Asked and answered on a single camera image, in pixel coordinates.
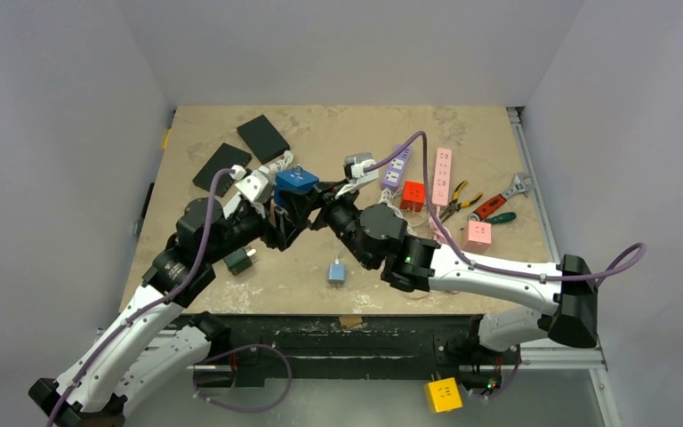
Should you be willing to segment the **dark green cube charger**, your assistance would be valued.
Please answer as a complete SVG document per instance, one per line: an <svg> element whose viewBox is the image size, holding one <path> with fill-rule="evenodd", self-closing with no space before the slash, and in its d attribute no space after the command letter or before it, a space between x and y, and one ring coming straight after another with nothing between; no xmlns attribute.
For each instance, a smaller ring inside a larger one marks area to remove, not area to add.
<svg viewBox="0 0 683 427"><path fill-rule="evenodd" d="M246 270L252 268L256 250L250 246L244 246L233 253L226 255L223 262L230 274L238 276Z"/></svg>

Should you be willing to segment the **green handled screwdriver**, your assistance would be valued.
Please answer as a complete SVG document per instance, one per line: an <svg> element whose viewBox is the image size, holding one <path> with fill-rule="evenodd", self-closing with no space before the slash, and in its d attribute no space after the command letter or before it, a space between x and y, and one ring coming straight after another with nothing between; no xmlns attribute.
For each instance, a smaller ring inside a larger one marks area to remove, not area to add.
<svg viewBox="0 0 683 427"><path fill-rule="evenodd" d="M504 223L509 223L513 222L518 218L518 215L515 212L505 212L505 213L499 213L497 215L488 217L484 219L485 223L488 224L504 224Z"/></svg>

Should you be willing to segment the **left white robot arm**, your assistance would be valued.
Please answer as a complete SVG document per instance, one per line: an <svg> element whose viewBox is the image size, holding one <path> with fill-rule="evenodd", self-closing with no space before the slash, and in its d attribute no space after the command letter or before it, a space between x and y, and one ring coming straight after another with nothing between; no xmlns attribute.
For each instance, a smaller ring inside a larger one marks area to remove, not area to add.
<svg viewBox="0 0 683 427"><path fill-rule="evenodd" d="M319 187L281 190L282 205L238 195L223 209L214 195L191 201L165 249L151 263L131 300L100 339L55 379L41 378L28 395L50 426L122 426L151 394L185 367L222 362L233 354L231 330L209 312L197 314L167 343L148 345L215 279L213 264L256 239L285 250L310 226L310 216L334 202Z"/></svg>

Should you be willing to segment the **red cube charger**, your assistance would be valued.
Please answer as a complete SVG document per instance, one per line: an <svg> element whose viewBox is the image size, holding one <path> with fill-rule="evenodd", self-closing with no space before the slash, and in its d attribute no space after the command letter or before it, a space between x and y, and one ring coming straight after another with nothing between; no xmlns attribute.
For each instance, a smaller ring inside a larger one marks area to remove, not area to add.
<svg viewBox="0 0 683 427"><path fill-rule="evenodd" d="M405 181L401 191L399 208L408 212L419 213L424 205L426 189L423 183L418 181Z"/></svg>

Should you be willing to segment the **yellow cube charger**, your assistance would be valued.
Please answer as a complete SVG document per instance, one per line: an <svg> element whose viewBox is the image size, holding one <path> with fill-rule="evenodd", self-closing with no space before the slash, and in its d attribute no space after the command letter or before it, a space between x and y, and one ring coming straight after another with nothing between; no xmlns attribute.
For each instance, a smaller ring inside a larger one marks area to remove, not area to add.
<svg viewBox="0 0 683 427"><path fill-rule="evenodd" d="M463 407L459 384L453 376L433 375L424 385L424 394L432 414L452 412Z"/></svg>

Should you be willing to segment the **pink power strip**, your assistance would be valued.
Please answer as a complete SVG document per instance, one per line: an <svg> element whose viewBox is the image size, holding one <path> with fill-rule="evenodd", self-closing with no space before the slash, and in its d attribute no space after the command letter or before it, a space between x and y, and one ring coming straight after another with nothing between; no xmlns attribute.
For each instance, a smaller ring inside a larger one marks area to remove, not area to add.
<svg viewBox="0 0 683 427"><path fill-rule="evenodd" d="M437 206L446 207L450 201L452 155L452 150L448 148L436 150L431 198Z"/></svg>

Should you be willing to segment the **purple usb hub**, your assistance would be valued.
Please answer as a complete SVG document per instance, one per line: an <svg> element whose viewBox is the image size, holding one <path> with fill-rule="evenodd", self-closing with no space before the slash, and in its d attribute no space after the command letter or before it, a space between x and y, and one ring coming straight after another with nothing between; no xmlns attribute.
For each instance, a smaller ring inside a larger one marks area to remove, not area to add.
<svg viewBox="0 0 683 427"><path fill-rule="evenodd" d="M404 174L412 148L401 150L384 169L382 174L381 189L396 192L404 182Z"/></svg>

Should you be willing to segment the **red handled adjustable wrench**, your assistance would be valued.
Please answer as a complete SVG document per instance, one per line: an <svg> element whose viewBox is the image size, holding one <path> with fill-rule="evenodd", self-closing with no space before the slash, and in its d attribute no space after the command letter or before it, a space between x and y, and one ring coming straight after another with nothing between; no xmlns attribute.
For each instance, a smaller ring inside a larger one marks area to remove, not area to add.
<svg viewBox="0 0 683 427"><path fill-rule="evenodd" d="M535 189L535 183L530 173L517 173L514 175L510 186L503 192L491 197L485 203L477 207L469 214L469 221L483 221L495 213L508 200L517 195L526 195Z"/></svg>

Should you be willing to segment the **pink cube charger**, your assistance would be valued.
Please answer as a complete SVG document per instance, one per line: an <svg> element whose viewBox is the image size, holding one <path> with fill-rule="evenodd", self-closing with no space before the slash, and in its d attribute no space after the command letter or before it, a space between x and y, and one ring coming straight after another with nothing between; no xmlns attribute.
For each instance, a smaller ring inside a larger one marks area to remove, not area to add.
<svg viewBox="0 0 683 427"><path fill-rule="evenodd" d="M462 250L482 254L492 245L492 225L469 220L462 230Z"/></svg>

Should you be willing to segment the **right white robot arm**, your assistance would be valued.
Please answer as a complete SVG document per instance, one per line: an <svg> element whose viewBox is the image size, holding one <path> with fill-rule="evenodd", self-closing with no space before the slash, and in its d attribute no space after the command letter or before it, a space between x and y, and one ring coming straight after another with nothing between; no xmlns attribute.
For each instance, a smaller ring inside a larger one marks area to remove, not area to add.
<svg viewBox="0 0 683 427"><path fill-rule="evenodd" d="M312 229L329 227L361 266L379 270L399 291L457 291L514 302L520 310L485 314L466 334L466 355L484 362L514 344L547 337L573 348L598 343L598 291L587 262L576 255L560 263L510 262L469 255L407 232L404 219L385 204L358 209L342 183L320 182L311 191L319 207Z"/></svg>

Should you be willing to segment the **navy blue cube charger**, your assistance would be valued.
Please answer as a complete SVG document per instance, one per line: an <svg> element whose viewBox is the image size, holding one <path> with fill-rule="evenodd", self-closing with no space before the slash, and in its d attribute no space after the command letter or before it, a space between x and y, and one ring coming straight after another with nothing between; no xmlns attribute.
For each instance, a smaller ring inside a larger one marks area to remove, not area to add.
<svg viewBox="0 0 683 427"><path fill-rule="evenodd" d="M294 165L277 172L275 181L274 201L278 206L285 207L285 201L281 195L282 191L294 191L305 194L319 183L319 178L301 165Z"/></svg>

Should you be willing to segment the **yellow handled pliers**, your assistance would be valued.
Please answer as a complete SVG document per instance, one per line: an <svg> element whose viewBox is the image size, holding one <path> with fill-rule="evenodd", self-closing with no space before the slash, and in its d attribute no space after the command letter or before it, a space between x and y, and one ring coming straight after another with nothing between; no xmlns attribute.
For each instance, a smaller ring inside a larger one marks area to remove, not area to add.
<svg viewBox="0 0 683 427"><path fill-rule="evenodd" d="M446 208L439 214L438 218L441 222L447 221L449 218L451 218L454 214L460 212L462 209L466 209L468 207L475 205L483 197L483 193L478 192L475 196L461 201L461 192L467 185L468 181L463 180L460 181L458 185L455 187L452 193L451 200L446 205Z"/></svg>

